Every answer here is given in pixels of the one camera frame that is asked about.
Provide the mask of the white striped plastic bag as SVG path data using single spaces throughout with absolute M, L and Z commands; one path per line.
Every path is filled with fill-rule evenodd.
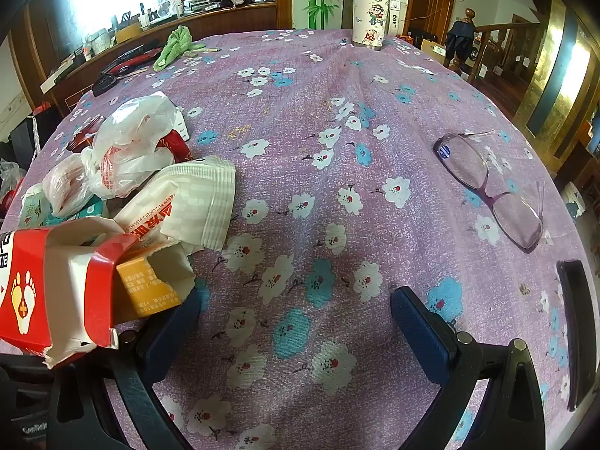
M 179 242 L 188 254 L 223 249 L 236 190 L 236 169 L 218 156 L 158 171 L 114 221 L 143 247 Z

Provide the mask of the small white bottle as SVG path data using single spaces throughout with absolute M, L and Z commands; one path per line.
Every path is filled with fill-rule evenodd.
M 399 31 L 400 25 L 400 0 L 390 0 L 390 9 L 388 10 L 387 20 L 387 34 L 389 36 L 396 36 Z

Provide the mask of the purple frame eyeglasses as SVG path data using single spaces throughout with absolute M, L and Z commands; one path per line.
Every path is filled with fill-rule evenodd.
M 434 142 L 436 159 L 462 186 L 481 200 L 499 229 L 525 253 L 533 252 L 544 233 L 545 185 L 542 181 L 510 186 L 495 154 L 474 139 L 482 133 L 448 132 Z

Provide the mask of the red snack wrapper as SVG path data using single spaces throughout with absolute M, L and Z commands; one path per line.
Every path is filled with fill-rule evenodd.
M 93 138 L 102 126 L 105 117 L 98 114 L 91 118 L 87 124 L 84 124 L 78 131 L 73 134 L 73 138 L 68 142 L 67 149 L 69 152 L 80 153 L 93 144 Z

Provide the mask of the small knotted plastic bag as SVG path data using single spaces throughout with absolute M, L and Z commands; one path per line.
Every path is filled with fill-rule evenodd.
M 52 215 L 70 218 L 84 208 L 93 197 L 86 167 L 78 153 L 63 159 L 44 177 L 43 191 Z

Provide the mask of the green cloth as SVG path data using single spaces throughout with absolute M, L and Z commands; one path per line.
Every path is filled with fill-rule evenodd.
M 186 52 L 196 52 L 204 48 L 204 44 L 194 44 L 192 34 L 186 25 L 176 27 L 167 39 L 159 58 L 153 63 L 153 70 L 159 72 Z

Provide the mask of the cardboard box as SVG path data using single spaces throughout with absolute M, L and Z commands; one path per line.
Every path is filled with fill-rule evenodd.
M 440 64 L 443 64 L 444 60 L 446 60 L 446 48 L 436 42 L 423 39 L 421 42 L 421 51 Z

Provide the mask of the white cartoon tumbler cup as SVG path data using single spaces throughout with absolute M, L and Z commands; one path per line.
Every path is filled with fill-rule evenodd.
M 387 33 L 390 0 L 353 0 L 352 42 L 380 50 Z

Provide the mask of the black pouch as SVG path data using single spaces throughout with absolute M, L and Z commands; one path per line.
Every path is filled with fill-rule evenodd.
M 96 82 L 91 87 L 91 91 L 93 92 L 93 96 L 97 98 L 98 96 L 107 93 L 108 90 L 111 90 L 118 83 L 118 79 L 111 73 L 101 74 Z

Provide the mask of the red white torn carton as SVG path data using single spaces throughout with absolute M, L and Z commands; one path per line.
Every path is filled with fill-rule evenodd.
M 1 338 L 54 368 L 119 347 L 117 327 L 181 305 L 195 285 L 176 241 L 146 245 L 99 216 L 1 235 Z

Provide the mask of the white green medicine box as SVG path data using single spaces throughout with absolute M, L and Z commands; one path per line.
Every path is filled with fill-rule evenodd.
M 90 201 L 84 205 L 76 214 L 66 218 L 52 215 L 52 208 L 49 200 L 46 198 L 41 183 L 31 186 L 21 198 L 21 209 L 18 219 L 20 229 L 33 229 L 39 227 L 54 227 L 62 222 L 74 221 L 75 219 L 88 218 L 89 216 L 108 216 L 108 208 L 105 201 L 97 196 L 90 198 Z

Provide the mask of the wooden counter ledge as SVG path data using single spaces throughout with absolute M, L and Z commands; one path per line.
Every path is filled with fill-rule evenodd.
M 286 3 L 283 10 L 277 3 L 255 3 L 237 8 L 221 9 L 209 13 L 182 18 L 158 27 L 146 30 L 132 39 L 111 47 L 90 61 L 83 63 L 66 79 L 50 90 L 42 90 L 47 79 L 46 65 L 42 59 L 42 43 L 47 40 L 48 32 L 32 28 L 32 18 L 27 12 L 21 19 L 22 25 L 9 34 L 11 57 L 19 82 L 28 103 L 37 107 L 44 101 L 54 104 L 62 114 L 66 114 L 74 105 L 74 98 L 87 90 L 97 79 L 100 72 L 121 54 L 142 44 L 157 40 L 161 43 L 179 24 L 191 30 L 192 36 L 202 39 L 213 35 L 250 32 L 250 30 L 275 30 L 291 24 L 291 5 Z

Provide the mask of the purple floral tablecloth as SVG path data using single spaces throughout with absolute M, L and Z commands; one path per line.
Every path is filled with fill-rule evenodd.
M 24 177 L 40 183 L 98 114 L 164 93 L 193 156 L 236 169 L 226 244 L 192 257 L 203 309 L 157 397 L 195 449 L 395 449 L 435 396 L 390 315 L 407 285 L 457 330 L 530 348 L 555 449 L 573 414 L 566 292 L 584 259 L 533 146 L 490 100 L 399 40 L 344 30 L 205 40 L 207 54 L 86 94 Z M 545 185 L 544 232 L 525 253 L 432 150 L 449 132 L 498 157 L 510 186 Z

